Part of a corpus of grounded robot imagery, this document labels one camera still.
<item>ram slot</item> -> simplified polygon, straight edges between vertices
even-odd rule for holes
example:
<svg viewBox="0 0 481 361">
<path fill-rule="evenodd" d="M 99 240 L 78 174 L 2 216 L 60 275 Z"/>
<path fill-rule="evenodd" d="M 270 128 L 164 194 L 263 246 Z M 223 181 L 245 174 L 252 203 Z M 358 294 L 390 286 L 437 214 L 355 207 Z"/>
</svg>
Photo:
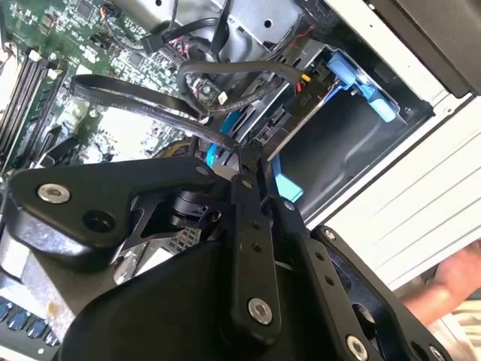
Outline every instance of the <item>ram slot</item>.
<svg viewBox="0 0 481 361">
<path fill-rule="evenodd" d="M 5 171 L 19 141 L 27 115 L 41 81 L 47 75 L 47 67 L 40 56 L 30 50 L 15 84 L 10 103 L 0 123 L 0 161 Z"/>
<path fill-rule="evenodd" d="M 50 125 L 50 121 L 52 118 L 52 107 L 55 103 L 55 99 L 59 93 L 60 86 L 63 83 L 65 77 L 65 73 L 58 77 L 54 84 L 51 86 L 51 89 L 44 91 L 48 93 L 48 97 L 42 103 L 38 103 L 40 114 L 38 115 L 37 119 L 35 120 L 35 127 L 31 135 L 29 135 L 28 139 L 24 139 L 26 141 L 26 146 L 23 151 L 17 153 L 17 158 L 15 159 L 15 168 L 27 168 L 30 164 L 37 159 L 36 156 L 36 148 L 40 144 L 40 137 L 44 134 L 45 129 Z"/>
</svg>

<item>white panel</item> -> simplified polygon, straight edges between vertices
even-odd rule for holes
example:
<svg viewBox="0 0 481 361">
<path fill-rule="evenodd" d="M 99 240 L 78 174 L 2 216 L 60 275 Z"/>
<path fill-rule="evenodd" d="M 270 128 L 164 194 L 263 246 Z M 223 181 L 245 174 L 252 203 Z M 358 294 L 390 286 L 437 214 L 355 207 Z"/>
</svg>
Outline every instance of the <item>white panel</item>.
<svg viewBox="0 0 481 361">
<path fill-rule="evenodd" d="M 393 289 L 481 237 L 481 98 L 327 224 Z"/>
</svg>

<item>motherboard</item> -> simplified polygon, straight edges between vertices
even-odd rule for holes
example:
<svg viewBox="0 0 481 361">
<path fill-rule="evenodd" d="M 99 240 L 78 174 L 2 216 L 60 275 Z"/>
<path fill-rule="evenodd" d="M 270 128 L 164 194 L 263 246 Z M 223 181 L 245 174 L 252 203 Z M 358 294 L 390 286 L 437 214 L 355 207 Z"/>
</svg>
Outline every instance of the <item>motherboard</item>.
<svg viewBox="0 0 481 361">
<path fill-rule="evenodd" d="M 148 117 L 70 96 L 71 79 L 79 74 L 115 77 L 178 94 L 175 75 L 185 61 L 182 44 L 178 52 L 174 46 L 179 42 L 174 42 L 149 56 L 124 46 L 102 22 L 106 5 L 114 12 L 109 20 L 111 31 L 132 44 L 147 35 L 119 8 L 102 0 L 0 3 L 2 25 L 11 39 L 8 60 L 16 63 L 13 70 L 17 74 L 10 80 L 11 97 L 0 105 L 2 174 L 45 166 L 42 156 L 58 144 L 63 148 L 54 153 L 75 152 L 76 163 L 95 163 L 149 158 L 186 137 Z M 6 72 L 6 68 L 5 64 L 0 75 L 3 84 L 8 83 L 4 76 L 12 78 L 12 71 Z M 197 79 L 195 86 L 202 90 L 200 98 L 209 101 L 216 97 L 208 80 Z"/>
</svg>

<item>blue plastic tab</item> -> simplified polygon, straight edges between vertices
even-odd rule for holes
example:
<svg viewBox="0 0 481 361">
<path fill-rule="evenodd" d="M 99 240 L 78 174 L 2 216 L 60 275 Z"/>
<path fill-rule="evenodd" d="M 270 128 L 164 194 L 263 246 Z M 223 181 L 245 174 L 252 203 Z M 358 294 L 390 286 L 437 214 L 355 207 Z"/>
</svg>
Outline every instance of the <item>blue plastic tab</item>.
<svg viewBox="0 0 481 361">
<path fill-rule="evenodd" d="M 368 100 L 368 104 L 386 122 L 392 122 L 399 113 L 399 106 L 389 101 L 377 85 L 364 71 L 354 65 L 352 61 L 339 50 L 335 51 L 328 63 L 328 68 L 340 80 L 340 88 L 348 90 L 356 88 Z"/>
<path fill-rule="evenodd" d="M 274 170 L 274 176 L 276 178 L 279 194 L 291 202 L 297 201 L 304 194 L 304 190 L 292 180 L 288 179 L 284 174 L 282 174 L 279 156 L 275 156 L 272 159 L 271 164 L 272 169 Z"/>
<path fill-rule="evenodd" d="M 230 113 L 224 120 L 224 123 L 222 123 L 222 125 L 220 126 L 219 132 L 228 134 L 240 116 L 241 116 L 240 111 L 233 111 L 232 113 Z M 211 168 L 213 167 L 213 164 L 216 161 L 216 150 L 217 150 L 217 146 L 215 144 L 212 144 L 209 150 L 207 151 L 207 155 L 205 156 L 205 162 Z"/>
</svg>

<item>bolt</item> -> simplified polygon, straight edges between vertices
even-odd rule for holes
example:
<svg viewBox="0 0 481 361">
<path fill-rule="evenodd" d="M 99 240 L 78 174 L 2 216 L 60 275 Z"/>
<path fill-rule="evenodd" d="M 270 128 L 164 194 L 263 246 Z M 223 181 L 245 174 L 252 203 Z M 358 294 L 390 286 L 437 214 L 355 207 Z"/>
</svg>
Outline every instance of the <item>bolt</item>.
<svg viewBox="0 0 481 361">
<path fill-rule="evenodd" d="M 263 299 L 251 299 L 247 304 L 250 316 L 262 325 L 272 322 L 272 310 Z"/>
<path fill-rule="evenodd" d="M 215 223 L 215 222 L 217 222 L 218 220 L 220 220 L 220 217 L 222 217 L 222 213 L 220 213 L 219 211 L 215 211 L 215 212 L 213 212 L 213 213 L 210 214 L 210 216 L 209 216 L 209 222 Z"/>
<path fill-rule="evenodd" d="M 434 357 L 436 357 L 437 361 L 446 361 L 444 356 L 435 348 L 434 346 L 429 346 L 429 349 L 433 353 Z"/>
<path fill-rule="evenodd" d="M 332 233 L 329 229 L 324 229 L 324 235 L 328 238 L 329 241 L 335 241 L 336 236 Z"/>
<path fill-rule="evenodd" d="M 289 209 L 290 211 L 294 211 L 295 210 L 295 207 L 294 205 L 289 202 L 289 201 L 284 201 L 284 205 L 286 206 L 287 209 Z"/>
<path fill-rule="evenodd" d="M 197 167 L 195 170 L 198 171 L 202 175 L 209 175 L 209 171 L 206 168 Z"/>
<path fill-rule="evenodd" d="M 243 179 L 242 184 L 247 188 L 249 188 L 250 190 L 253 188 L 253 185 L 248 180 Z"/>
<path fill-rule="evenodd" d="M 59 184 L 44 184 L 38 188 L 37 194 L 45 202 L 53 203 L 54 205 L 61 205 L 70 199 L 68 189 Z"/>
<path fill-rule="evenodd" d="M 366 347 L 357 337 L 352 335 L 347 336 L 346 343 L 349 351 L 351 351 L 356 359 L 359 361 L 366 361 L 368 359 L 368 350 L 366 350 Z"/>
<path fill-rule="evenodd" d="M 208 96 L 210 92 L 212 92 L 212 87 L 210 85 L 204 85 L 204 87 L 202 87 L 202 92 Z"/>
</svg>

